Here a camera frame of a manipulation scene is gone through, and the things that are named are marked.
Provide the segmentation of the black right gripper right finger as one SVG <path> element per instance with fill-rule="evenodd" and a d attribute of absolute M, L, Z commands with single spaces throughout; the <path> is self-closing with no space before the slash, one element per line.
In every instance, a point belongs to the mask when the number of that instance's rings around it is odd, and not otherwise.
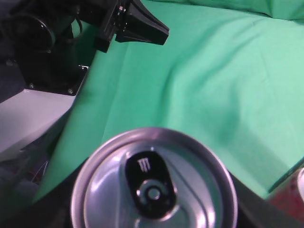
<path fill-rule="evenodd" d="M 256 195 L 234 175 L 231 178 L 238 200 L 238 228 L 302 228 L 304 226 L 303 222 L 278 210 Z"/>

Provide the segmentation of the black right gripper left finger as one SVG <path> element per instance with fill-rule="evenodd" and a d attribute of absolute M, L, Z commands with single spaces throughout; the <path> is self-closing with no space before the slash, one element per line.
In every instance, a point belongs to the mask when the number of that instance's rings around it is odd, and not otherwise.
<path fill-rule="evenodd" d="M 70 204 L 80 164 L 44 197 L 0 223 L 2 228 L 71 228 Z"/>

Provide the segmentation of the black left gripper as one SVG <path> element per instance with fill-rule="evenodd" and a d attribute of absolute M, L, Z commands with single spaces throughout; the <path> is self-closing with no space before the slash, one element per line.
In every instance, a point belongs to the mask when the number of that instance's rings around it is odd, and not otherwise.
<path fill-rule="evenodd" d="M 98 25 L 96 49 L 107 53 L 113 37 L 117 42 L 143 42 L 164 45 L 169 28 L 140 0 L 104 0 L 104 16 Z"/>

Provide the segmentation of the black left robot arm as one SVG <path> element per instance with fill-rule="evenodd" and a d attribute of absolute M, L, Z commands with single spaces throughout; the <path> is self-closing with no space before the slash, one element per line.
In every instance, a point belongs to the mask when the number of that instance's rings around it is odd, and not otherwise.
<path fill-rule="evenodd" d="M 83 24 L 97 28 L 96 50 L 112 40 L 163 45 L 169 28 L 139 0 L 3 0 L 0 99 L 24 89 L 74 96 L 87 68 L 78 62 Z"/>

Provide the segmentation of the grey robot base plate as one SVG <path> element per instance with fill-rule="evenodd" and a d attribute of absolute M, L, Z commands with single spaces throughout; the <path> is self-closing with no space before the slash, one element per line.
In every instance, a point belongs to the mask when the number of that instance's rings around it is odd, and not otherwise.
<path fill-rule="evenodd" d="M 67 95 L 24 89 L 0 104 L 1 161 L 18 157 L 22 148 L 43 136 L 71 109 L 89 70 L 79 67 L 80 85 Z"/>

